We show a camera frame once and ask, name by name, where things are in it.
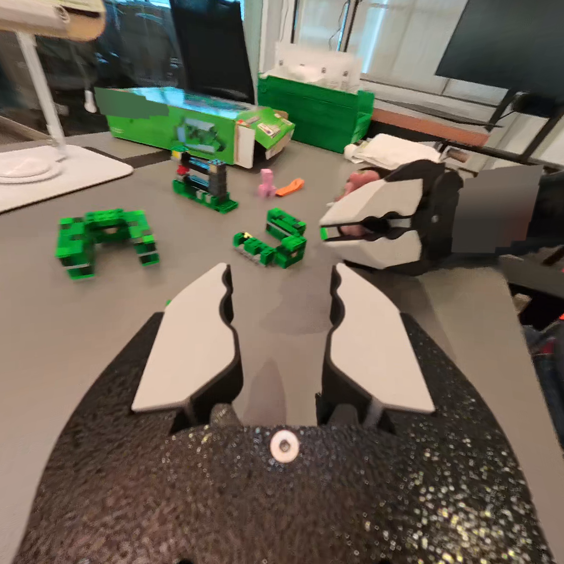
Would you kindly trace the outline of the black computer monitor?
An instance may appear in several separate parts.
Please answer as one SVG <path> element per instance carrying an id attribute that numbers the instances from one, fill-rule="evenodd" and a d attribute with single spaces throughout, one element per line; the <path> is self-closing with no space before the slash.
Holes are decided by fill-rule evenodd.
<path id="1" fill-rule="evenodd" d="M 563 101 L 563 1 L 468 1 L 435 75 Z"/>

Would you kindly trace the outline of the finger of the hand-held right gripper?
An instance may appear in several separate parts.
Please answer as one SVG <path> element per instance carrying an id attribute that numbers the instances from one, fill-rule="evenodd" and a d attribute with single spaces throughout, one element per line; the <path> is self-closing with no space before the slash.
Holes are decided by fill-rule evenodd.
<path id="1" fill-rule="evenodd" d="M 395 239 L 386 236 L 343 235 L 337 226 L 327 228 L 329 238 L 322 241 L 343 262 L 384 270 L 417 262 L 422 254 L 419 234 L 409 230 Z"/>
<path id="2" fill-rule="evenodd" d="M 412 217 L 424 192 L 422 179 L 376 180 L 365 184 L 329 208 L 319 221 L 325 229 L 369 230 L 366 221 L 376 221 L 382 227 L 375 230 L 413 230 Z"/>

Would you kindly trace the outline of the green plastic crate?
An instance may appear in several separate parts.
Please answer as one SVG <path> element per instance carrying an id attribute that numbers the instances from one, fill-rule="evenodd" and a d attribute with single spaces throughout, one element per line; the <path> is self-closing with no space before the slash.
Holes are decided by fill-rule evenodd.
<path id="1" fill-rule="evenodd" d="M 343 153 L 372 120 L 375 96 L 369 91 L 352 94 L 266 74 L 259 75 L 257 89 L 259 105 L 288 114 L 294 140 L 328 151 Z"/>

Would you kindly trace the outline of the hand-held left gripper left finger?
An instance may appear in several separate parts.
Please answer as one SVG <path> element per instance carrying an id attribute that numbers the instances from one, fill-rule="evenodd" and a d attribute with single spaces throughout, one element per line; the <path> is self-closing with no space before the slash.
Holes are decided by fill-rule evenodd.
<path id="1" fill-rule="evenodd" d="M 166 306 L 131 404 L 133 412 L 183 408 L 210 415 L 243 387 L 239 341 L 232 326 L 229 264 L 218 263 Z"/>

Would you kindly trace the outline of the green cardboard toy box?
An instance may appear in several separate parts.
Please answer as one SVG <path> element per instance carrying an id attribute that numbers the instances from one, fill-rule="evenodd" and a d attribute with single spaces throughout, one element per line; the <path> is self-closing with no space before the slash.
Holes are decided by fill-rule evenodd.
<path id="1" fill-rule="evenodd" d="M 253 168 L 256 150 L 270 160 L 293 137 L 286 112 L 179 88 L 95 88 L 95 101 L 119 139 Z"/>

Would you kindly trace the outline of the green curved brick build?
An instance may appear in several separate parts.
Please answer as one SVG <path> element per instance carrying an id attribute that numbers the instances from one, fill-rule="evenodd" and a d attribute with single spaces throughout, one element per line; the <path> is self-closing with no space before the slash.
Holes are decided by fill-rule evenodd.
<path id="1" fill-rule="evenodd" d="M 269 245 L 241 231 L 233 236 L 232 247 L 257 265 L 286 269 L 303 259 L 307 245 L 306 229 L 306 222 L 280 208 L 271 208 L 266 215 L 265 230 L 276 239 L 277 244 Z"/>

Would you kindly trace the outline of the black monitor stand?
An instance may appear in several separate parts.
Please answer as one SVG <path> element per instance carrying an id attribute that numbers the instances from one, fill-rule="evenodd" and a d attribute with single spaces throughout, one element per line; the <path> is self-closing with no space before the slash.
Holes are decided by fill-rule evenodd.
<path id="1" fill-rule="evenodd" d="M 513 112 L 500 118 L 485 147 L 522 155 L 547 123 L 547 118 Z M 551 164 L 563 165 L 562 117 L 530 156 Z"/>

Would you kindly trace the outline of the green brick creature build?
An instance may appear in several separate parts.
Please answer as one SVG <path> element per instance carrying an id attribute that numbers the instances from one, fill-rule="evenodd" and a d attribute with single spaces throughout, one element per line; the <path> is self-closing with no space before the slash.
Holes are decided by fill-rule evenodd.
<path id="1" fill-rule="evenodd" d="M 96 250 L 130 244 L 142 266 L 160 263 L 157 241 L 144 210 L 97 210 L 61 218 L 54 258 L 71 280 L 95 276 Z"/>

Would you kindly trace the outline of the white desk lamp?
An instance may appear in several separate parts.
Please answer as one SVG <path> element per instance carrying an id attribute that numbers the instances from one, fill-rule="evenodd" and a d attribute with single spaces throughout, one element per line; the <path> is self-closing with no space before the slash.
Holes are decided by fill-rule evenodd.
<path id="1" fill-rule="evenodd" d="M 105 28 L 102 1 L 1 1 L 1 30 L 15 32 L 50 145 L 1 152 L 1 213 L 130 176 L 122 161 L 67 145 L 36 50 L 36 36 L 86 42 Z"/>

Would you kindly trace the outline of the white paper bags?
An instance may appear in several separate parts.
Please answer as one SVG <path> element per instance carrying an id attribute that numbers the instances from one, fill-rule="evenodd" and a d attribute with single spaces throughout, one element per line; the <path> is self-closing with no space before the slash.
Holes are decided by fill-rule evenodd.
<path id="1" fill-rule="evenodd" d="M 362 61 L 350 53 L 278 42 L 274 65 L 267 74 L 356 94 L 360 89 L 361 71 Z"/>

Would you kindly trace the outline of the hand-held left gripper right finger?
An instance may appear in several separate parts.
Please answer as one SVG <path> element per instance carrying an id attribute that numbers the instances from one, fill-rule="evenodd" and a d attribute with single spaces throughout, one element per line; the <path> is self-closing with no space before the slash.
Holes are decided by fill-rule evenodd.
<path id="1" fill-rule="evenodd" d="M 398 307 L 343 263 L 330 280 L 330 322 L 321 376 L 326 404 L 358 415 L 432 414 L 435 405 Z"/>

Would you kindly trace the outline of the person's right hand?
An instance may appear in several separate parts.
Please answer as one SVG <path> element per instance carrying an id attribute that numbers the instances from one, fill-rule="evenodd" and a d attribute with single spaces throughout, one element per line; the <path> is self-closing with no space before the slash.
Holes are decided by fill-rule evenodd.
<path id="1" fill-rule="evenodd" d="M 352 173 L 347 179 L 342 193 L 335 198 L 335 202 L 342 200 L 345 196 L 351 194 L 357 189 L 363 187 L 366 184 L 375 182 L 380 179 L 380 175 L 375 170 L 359 170 Z"/>

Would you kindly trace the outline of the dark tower brick build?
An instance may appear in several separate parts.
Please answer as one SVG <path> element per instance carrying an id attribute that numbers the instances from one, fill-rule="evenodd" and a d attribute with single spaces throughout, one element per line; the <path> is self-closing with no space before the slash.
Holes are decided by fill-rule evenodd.
<path id="1" fill-rule="evenodd" d="M 173 147 L 171 158 L 177 164 L 174 193 L 221 214 L 238 208 L 227 189 L 225 162 L 196 157 L 179 145 Z"/>

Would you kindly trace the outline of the person's dark clothing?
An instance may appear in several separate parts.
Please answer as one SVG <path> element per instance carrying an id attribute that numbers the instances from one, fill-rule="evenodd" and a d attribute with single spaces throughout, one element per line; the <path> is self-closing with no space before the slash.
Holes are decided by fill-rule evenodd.
<path id="1" fill-rule="evenodd" d="M 528 299 L 519 314 L 537 377 L 545 397 L 563 404 L 563 299 L 522 291 Z"/>

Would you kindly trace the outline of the white crumpled cloth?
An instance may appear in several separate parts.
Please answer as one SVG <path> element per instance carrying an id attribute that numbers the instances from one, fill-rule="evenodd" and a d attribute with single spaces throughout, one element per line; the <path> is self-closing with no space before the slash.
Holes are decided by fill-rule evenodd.
<path id="1" fill-rule="evenodd" d="M 363 140 L 359 145 L 345 146 L 343 155 L 355 164 L 364 163 L 386 170 L 394 170 L 418 160 L 434 163 L 441 160 L 441 153 L 432 146 L 382 133 L 370 140 Z"/>

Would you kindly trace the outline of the grey desk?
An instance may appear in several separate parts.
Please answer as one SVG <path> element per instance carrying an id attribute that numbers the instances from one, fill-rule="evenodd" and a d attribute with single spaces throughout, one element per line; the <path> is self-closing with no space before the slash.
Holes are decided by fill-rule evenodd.
<path id="1" fill-rule="evenodd" d="M 334 263 L 318 221 L 355 167 L 297 142 L 267 166 L 276 185 L 301 177 L 305 189 L 279 203 L 263 200 L 258 169 L 230 167 L 239 208 L 221 215 L 176 198 L 167 160 L 1 215 L 1 563 L 17 554 L 50 452 L 84 394 L 151 314 L 218 262 L 231 264 L 235 285 L 245 376 L 237 414 L 248 424 L 315 423 Z M 306 255 L 296 268 L 262 268 L 230 247 L 241 230 L 267 239 L 272 204 L 307 223 Z M 57 222 L 109 208 L 145 210 L 161 263 L 143 268 L 129 248 L 102 250 L 95 278 L 75 283 L 53 257 Z M 417 320 L 489 404 L 563 563 L 562 451 L 503 274 L 484 266 L 417 278 L 363 275 Z"/>

